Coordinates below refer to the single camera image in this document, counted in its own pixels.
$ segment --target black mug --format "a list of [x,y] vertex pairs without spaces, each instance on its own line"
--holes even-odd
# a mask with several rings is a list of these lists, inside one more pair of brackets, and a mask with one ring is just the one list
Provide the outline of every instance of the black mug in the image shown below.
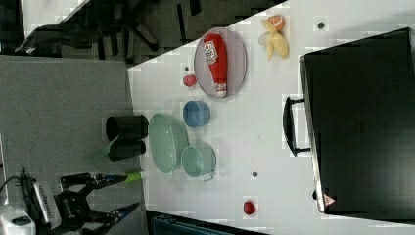
[[146,144],[142,140],[116,140],[108,156],[110,160],[120,161],[146,153]]
[[149,134],[149,122],[145,116],[108,117],[106,123],[107,137],[113,141],[143,139]]

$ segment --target mint green bowl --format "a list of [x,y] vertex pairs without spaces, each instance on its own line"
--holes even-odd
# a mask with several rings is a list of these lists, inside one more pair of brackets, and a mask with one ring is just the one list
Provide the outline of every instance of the mint green bowl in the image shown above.
[[181,154],[189,146],[185,126],[174,116],[155,114],[149,124],[153,161],[163,173],[180,167]]

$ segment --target warning label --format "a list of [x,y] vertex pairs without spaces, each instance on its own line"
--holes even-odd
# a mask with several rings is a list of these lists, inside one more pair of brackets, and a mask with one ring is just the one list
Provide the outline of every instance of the warning label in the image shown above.
[[326,207],[329,207],[330,205],[334,204],[336,202],[336,200],[334,200],[333,198],[323,194],[324,196],[324,204],[326,205]]

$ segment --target black chair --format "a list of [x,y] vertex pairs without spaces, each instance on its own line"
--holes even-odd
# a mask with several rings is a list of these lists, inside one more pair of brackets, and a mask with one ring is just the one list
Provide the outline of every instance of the black chair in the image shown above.
[[[152,51],[159,49],[159,43],[154,35],[149,33],[143,36],[139,26],[146,28],[137,20],[149,3],[158,0],[141,0],[137,6],[128,11],[128,0],[91,0],[68,21],[60,24],[49,24],[38,27],[26,41],[16,49],[16,52],[41,51],[44,48],[68,45],[77,49],[91,48],[98,43],[98,54],[101,60],[105,59],[103,38],[110,37],[112,54],[118,54],[116,34],[123,32],[124,60],[131,62],[128,55],[129,32],[140,38]],[[122,5],[122,17],[116,19],[114,8],[116,4]]]

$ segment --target light blue cup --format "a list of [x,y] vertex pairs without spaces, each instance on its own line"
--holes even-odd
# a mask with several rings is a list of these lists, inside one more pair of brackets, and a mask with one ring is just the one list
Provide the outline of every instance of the light blue cup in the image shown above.
[[210,120],[208,105],[202,101],[189,101],[183,109],[184,122],[189,127],[201,127]]
[[216,155],[209,145],[187,146],[182,152],[181,160],[184,171],[190,177],[202,176],[205,181],[213,179]]

